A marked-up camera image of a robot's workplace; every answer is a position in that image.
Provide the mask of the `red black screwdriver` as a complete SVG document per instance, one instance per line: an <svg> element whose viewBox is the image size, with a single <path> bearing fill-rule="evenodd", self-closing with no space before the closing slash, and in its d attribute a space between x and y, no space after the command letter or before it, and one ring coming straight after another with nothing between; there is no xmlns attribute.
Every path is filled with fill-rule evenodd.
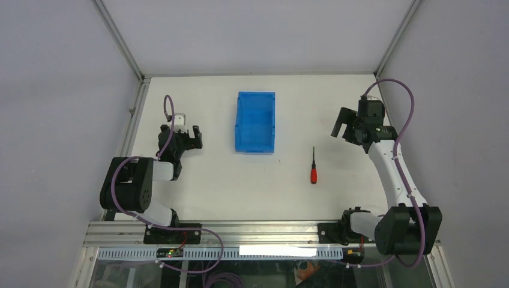
<svg viewBox="0 0 509 288"><path fill-rule="evenodd" d="M312 148L312 166L310 171L310 183L316 184L318 181L318 173L316 170L316 161L315 161L315 147Z"/></svg>

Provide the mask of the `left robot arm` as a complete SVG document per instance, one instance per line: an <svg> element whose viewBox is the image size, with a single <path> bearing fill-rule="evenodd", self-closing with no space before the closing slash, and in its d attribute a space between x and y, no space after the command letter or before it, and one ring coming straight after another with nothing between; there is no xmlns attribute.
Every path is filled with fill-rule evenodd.
<svg viewBox="0 0 509 288"><path fill-rule="evenodd" d="M103 209L158 227L158 237L173 244L181 235L178 214L153 199L152 185L178 180L185 151L203 148L202 133L197 125L192 126L193 136L185 126L171 131L163 124L160 129L158 148L162 156L112 158L99 199Z"/></svg>

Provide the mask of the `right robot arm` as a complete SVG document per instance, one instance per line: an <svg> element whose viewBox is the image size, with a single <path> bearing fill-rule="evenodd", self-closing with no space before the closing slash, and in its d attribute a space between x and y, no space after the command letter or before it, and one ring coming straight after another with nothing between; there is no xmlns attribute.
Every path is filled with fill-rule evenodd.
<svg viewBox="0 0 509 288"><path fill-rule="evenodd" d="M427 255L442 223L442 212L421 195L400 151L399 135L385 125L385 106L362 96L358 109L340 109L331 135L364 149L375 165L387 200L388 211L378 217L360 207L345 210L337 223L339 240L353 243L361 236L374 240L382 255Z"/></svg>

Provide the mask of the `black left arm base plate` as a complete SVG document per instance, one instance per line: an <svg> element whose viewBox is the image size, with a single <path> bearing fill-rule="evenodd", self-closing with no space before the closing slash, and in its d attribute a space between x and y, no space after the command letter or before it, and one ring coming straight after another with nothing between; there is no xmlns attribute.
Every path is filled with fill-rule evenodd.
<svg viewBox="0 0 509 288"><path fill-rule="evenodd" d="M184 223L179 225L179 228L184 228L183 231L170 231L146 226L143 243L147 245L200 244L201 231L198 228L201 227L199 223Z"/></svg>

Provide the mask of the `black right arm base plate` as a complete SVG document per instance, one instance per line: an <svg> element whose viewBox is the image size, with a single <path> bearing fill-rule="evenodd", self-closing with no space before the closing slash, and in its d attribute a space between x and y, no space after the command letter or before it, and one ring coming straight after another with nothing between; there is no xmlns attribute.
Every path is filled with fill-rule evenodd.
<svg viewBox="0 0 509 288"><path fill-rule="evenodd" d="M318 241L320 244L361 244L361 242L374 242L373 237L367 237L353 232L350 228L339 222L318 223Z"/></svg>

